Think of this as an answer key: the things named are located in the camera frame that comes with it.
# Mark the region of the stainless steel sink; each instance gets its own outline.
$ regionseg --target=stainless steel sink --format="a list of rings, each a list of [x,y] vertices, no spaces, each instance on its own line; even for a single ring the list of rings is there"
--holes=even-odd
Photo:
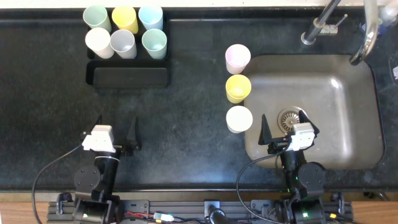
[[[244,74],[252,90],[244,105],[253,115],[245,132],[251,159],[268,155],[257,144],[261,115],[272,137],[281,137],[297,122],[301,108],[319,128],[315,145],[305,151],[307,161],[329,169],[366,169],[384,152],[374,80],[364,62],[349,64],[348,55],[263,55],[251,60]],[[258,164],[274,167],[269,159]]]

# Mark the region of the drain strainer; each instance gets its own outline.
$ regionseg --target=drain strainer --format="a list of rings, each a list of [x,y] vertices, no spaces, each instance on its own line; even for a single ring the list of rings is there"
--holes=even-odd
[[[300,123],[299,111],[302,110],[296,106],[291,106],[282,110],[278,115],[279,128],[284,132],[291,132],[293,125]]]

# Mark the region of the plastic cup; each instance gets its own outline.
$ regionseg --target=plastic cup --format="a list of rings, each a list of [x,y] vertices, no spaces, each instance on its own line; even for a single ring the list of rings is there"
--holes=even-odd
[[[229,73],[240,74],[250,62],[250,50],[241,44],[234,44],[225,52],[226,69]]]
[[[83,20],[92,29],[100,27],[111,32],[112,26],[104,6],[90,6],[83,12]]]
[[[235,134],[246,131],[253,123],[253,115],[244,106],[234,106],[226,114],[228,129]]]
[[[244,75],[233,75],[225,84],[226,97],[231,103],[240,103],[251,91],[251,82]]]
[[[126,29],[133,34],[138,33],[136,10],[131,6],[121,6],[113,9],[112,20],[119,29]]]
[[[160,6],[145,6],[138,11],[145,29],[163,29],[163,10]]]
[[[94,28],[86,34],[86,45],[101,58],[110,58],[114,50],[110,44],[111,36],[104,28]]]
[[[111,36],[111,47],[122,58],[135,58],[137,45],[134,35],[128,30],[117,30]]]
[[[150,29],[142,36],[142,44],[154,59],[162,59],[167,53],[167,37],[159,29]]]

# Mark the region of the wooden floor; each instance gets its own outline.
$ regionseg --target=wooden floor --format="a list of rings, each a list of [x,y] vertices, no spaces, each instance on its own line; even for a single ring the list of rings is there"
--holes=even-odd
[[[36,204],[42,223],[46,222],[48,202]],[[398,223],[398,202],[353,202],[358,223]],[[0,224],[36,224],[30,202],[0,203]]]

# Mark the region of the faucet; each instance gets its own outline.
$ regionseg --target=faucet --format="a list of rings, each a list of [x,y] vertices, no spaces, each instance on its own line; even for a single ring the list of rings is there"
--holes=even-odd
[[[333,10],[335,10],[340,1],[341,0],[331,0],[327,7],[322,11],[321,15],[313,20],[309,30],[301,35],[301,40],[304,44],[312,45],[315,43],[318,35],[337,34],[337,26],[346,18],[346,15],[339,21],[339,23],[337,23],[337,25],[326,25],[326,20],[329,18]],[[366,16],[365,40],[359,50],[350,57],[349,62],[352,65],[359,64],[366,58],[366,56],[368,56],[370,51],[372,51],[379,30],[377,1],[364,0],[363,2]]]

